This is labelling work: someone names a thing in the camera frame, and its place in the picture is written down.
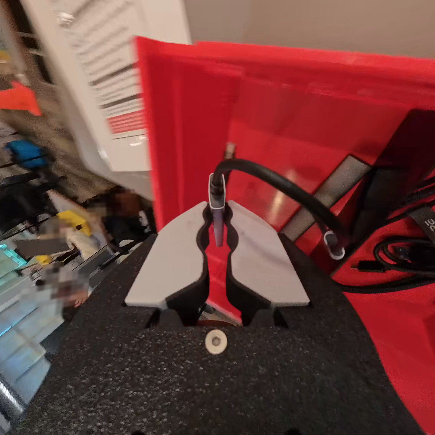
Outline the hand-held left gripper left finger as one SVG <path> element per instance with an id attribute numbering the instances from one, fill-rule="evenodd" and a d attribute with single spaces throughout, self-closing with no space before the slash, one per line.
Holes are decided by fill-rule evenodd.
<path id="1" fill-rule="evenodd" d="M 210 208 L 200 202 L 160 230 L 124 302 L 175 311 L 195 324 L 209 297 Z"/>

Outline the black bin divider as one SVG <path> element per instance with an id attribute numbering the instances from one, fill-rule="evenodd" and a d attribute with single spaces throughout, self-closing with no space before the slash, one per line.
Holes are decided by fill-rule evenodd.
<path id="1" fill-rule="evenodd" d="M 313 166 L 312 199 L 301 205 L 283 232 L 299 240 L 314 223 L 332 230 L 341 245 L 356 247 L 387 218 L 405 194 L 434 168 L 434 110 L 411 109 L 389 139 L 363 138 L 338 149 L 329 161 L 322 152 Z"/>

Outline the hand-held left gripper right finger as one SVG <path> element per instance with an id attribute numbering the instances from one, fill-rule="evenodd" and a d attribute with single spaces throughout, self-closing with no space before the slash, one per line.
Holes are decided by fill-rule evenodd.
<path id="1" fill-rule="evenodd" d="M 275 229 L 258 215 L 229 200 L 225 210 L 226 296 L 250 324 L 257 312 L 306 307 L 310 299 Z"/>

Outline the red plastic bin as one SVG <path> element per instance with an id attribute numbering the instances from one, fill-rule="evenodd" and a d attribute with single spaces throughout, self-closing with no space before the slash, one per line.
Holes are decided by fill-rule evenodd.
<path id="1" fill-rule="evenodd" d="M 313 193 L 322 152 L 333 161 L 340 158 L 334 149 L 389 139 L 411 109 L 434 110 L 434 58 L 139 37 L 136 47 L 158 230 L 207 200 L 226 142 L 236 144 L 236 157 L 292 176 Z M 412 272 L 354 268 L 373 261 L 373 248 L 390 237 L 434 237 L 434 193 L 409 206 L 425 219 L 400 203 L 344 263 L 328 259 L 318 225 L 296 245 L 339 284 L 375 286 L 371 295 L 345 295 L 406 407 L 434 434 L 434 283 L 380 290 Z"/>

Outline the printed instruction sheet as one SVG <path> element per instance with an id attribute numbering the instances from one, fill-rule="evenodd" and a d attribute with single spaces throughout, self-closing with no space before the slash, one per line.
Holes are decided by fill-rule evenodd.
<path id="1" fill-rule="evenodd" d="M 54 69 L 80 159 L 93 173 L 152 200 L 136 36 L 191 44 L 180 0 L 26 0 Z"/>

